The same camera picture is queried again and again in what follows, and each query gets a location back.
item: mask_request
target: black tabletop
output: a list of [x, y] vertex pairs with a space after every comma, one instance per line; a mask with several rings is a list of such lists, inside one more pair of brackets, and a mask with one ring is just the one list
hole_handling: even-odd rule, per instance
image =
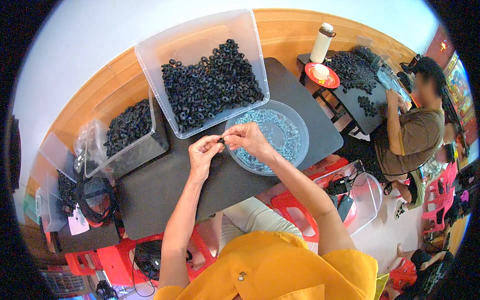
[[68, 223], [58, 232], [63, 253], [83, 252], [117, 245], [120, 242], [115, 224], [90, 228], [90, 230], [72, 235]]
[[[298, 169], [303, 170], [343, 145], [342, 137], [320, 105], [298, 79], [278, 60], [266, 58], [270, 99], [296, 110], [307, 125], [310, 146]], [[169, 150], [120, 180], [117, 199], [127, 235], [134, 240], [163, 232], [190, 172], [188, 146], [204, 135], [222, 134], [226, 122], [187, 139], [175, 137], [166, 124]], [[233, 160], [228, 151], [215, 155], [200, 194], [197, 219], [207, 217], [280, 181], [276, 176], [251, 173]]]
[[[357, 88], [351, 88], [346, 93], [343, 92], [343, 86], [340, 85], [335, 90], [330, 90], [340, 100], [345, 107], [349, 115], [357, 123], [361, 132], [365, 135], [370, 134], [375, 128], [378, 127], [384, 120], [386, 120], [386, 106], [387, 99], [385, 96], [385, 88], [380, 83], [372, 90], [372, 94], [369, 95], [364, 90]], [[378, 109], [379, 113], [375, 117], [366, 117], [365, 111], [360, 107], [358, 102], [359, 96], [367, 96], [370, 102], [375, 103], [374, 106]]]

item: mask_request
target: white wall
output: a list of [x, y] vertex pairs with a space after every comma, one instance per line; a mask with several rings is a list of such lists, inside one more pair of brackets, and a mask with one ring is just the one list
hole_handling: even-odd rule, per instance
[[[422, 0], [337, 0], [327, 4], [315, 0], [214, 4], [199, 0], [64, 0], [38, 35], [18, 81], [13, 112], [20, 120], [22, 139], [20, 184], [26, 185], [36, 151], [55, 118], [100, 68], [166, 28], [245, 7], [295, 8], [342, 16], [382, 31], [417, 53], [426, 52], [438, 26]], [[23, 195], [24, 187], [15, 195], [20, 210]]]

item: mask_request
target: yellow shirt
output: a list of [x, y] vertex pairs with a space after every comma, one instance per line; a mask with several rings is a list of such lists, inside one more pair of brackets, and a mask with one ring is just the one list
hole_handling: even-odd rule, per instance
[[254, 231], [229, 242], [185, 289], [163, 287], [154, 300], [373, 299], [377, 271], [377, 261], [357, 250], [320, 257], [293, 234]]

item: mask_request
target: white pants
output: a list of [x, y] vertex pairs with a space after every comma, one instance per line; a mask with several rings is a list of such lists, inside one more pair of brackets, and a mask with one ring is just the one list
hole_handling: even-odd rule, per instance
[[232, 239], [252, 231], [283, 231], [303, 239], [300, 230], [255, 197], [223, 210], [220, 248]]

